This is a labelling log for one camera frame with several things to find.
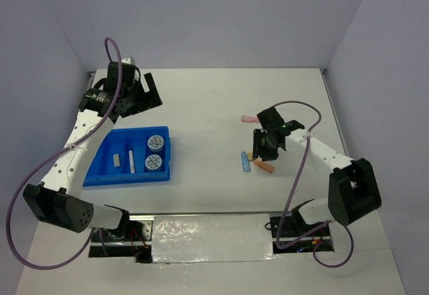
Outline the orange plastic clip case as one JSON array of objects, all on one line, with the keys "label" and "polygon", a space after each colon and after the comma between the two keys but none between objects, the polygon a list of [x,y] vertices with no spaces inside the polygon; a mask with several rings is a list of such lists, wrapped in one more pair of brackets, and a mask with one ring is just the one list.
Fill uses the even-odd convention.
[{"label": "orange plastic clip case", "polygon": [[262,169],[262,170],[264,170],[266,172],[269,172],[269,173],[273,173],[275,171],[275,167],[274,166],[272,166],[271,164],[268,164],[266,162],[263,162],[261,159],[254,160],[253,164],[256,167],[258,167],[258,168],[260,168],[260,169]]}]

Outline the blue plastic clip case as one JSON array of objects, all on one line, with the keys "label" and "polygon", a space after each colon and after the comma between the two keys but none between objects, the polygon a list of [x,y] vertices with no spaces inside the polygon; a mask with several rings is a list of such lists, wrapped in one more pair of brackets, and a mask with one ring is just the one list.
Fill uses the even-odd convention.
[{"label": "blue plastic clip case", "polygon": [[244,172],[248,173],[251,171],[250,161],[249,161],[247,152],[245,151],[241,152],[241,164]]}]

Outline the pink stapler refill case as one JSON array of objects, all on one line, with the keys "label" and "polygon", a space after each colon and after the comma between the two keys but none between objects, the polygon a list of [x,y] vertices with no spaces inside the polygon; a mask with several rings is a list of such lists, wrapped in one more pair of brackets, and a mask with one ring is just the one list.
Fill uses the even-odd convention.
[{"label": "pink stapler refill case", "polygon": [[241,121],[244,122],[244,123],[259,123],[258,118],[251,117],[251,116],[246,116],[246,115],[242,115],[241,116]]}]

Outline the blue round tape tin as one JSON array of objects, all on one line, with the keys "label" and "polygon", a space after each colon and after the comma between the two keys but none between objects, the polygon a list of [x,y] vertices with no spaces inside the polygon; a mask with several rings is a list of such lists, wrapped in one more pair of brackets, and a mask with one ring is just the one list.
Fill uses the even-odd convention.
[{"label": "blue round tape tin", "polygon": [[165,139],[161,135],[152,135],[147,139],[147,147],[153,153],[162,151],[165,144]]}]

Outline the blue white marker pen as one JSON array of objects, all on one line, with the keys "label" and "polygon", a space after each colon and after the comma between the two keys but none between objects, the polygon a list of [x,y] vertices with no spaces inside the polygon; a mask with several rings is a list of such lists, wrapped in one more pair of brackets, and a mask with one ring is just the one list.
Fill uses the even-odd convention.
[{"label": "blue white marker pen", "polygon": [[130,173],[134,174],[135,173],[135,162],[134,162],[134,157],[133,157],[133,150],[130,149],[128,151],[128,155],[129,155]]}]

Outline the grey eraser block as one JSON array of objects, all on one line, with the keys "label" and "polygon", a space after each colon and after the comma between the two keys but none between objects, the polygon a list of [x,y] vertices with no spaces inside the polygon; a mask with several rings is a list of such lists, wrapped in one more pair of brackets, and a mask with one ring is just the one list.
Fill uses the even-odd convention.
[{"label": "grey eraser block", "polygon": [[114,165],[115,168],[118,168],[121,165],[120,155],[119,154],[114,154],[113,155],[113,165]]}]

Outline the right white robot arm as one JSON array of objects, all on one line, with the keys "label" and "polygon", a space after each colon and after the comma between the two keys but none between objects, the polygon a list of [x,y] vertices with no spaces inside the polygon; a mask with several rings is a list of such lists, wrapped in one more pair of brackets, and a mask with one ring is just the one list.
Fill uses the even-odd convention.
[{"label": "right white robot arm", "polygon": [[379,209],[381,195],[371,163],[354,160],[315,138],[296,120],[284,121],[275,107],[257,114],[261,129],[253,131],[253,159],[278,159],[281,148],[290,152],[327,180],[327,196],[307,200],[291,210],[286,221],[298,235],[315,224],[336,221],[347,226]]}]

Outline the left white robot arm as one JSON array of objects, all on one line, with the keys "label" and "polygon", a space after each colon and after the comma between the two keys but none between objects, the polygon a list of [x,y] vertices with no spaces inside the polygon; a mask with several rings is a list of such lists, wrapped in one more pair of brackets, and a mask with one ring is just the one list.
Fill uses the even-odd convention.
[{"label": "left white robot arm", "polygon": [[82,200],[82,187],[98,149],[118,118],[160,105],[153,76],[141,74],[132,57],[109,63],[107,76],[82,97],[66,151],[39,184],[28,184],[23,191],[36,219],[75,233],[99,228],[118,241],[128,238],[132,228],[129,212]]}]

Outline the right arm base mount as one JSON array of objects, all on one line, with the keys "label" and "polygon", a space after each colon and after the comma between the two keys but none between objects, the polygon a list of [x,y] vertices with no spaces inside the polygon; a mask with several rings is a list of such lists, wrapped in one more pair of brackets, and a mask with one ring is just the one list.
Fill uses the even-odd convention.
[{"label": "right arm base mount", "polygon": [[[302,238],[295,244],[291,245],[287,249],[280,249],[276,243],[276,237],[278,232],[278,226],[280,223],[280,216],[271,216],[269,222],[265,224],[265,229],[271,233],[272,236],[272,247],[274,254],[283,253],[312,253],[314,248],[318,245],[317,252],[331,252],[334,251],[334,247],[331,241],[331,234],[329,226],[325,226],[317,231],[312,232],[310,235]],[[304,225],[303,229],[299,229],[292,224],[290,216],[286,217],[286,221],[282,227],[280,233],[280,243],[287,244],[307,231],[314,229],[318,226],[315,225]]]}]

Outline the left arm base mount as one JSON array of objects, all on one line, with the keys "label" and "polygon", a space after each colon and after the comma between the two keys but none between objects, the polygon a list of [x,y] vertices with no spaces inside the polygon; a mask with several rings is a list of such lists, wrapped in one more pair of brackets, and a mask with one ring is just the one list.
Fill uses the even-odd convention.
[{"label": "left arm base mount", "polygon": [[127,258],[135,263],[152,263],[152,220],[130,221],[122,237],[102,229],[90,242],[89,258]]}]

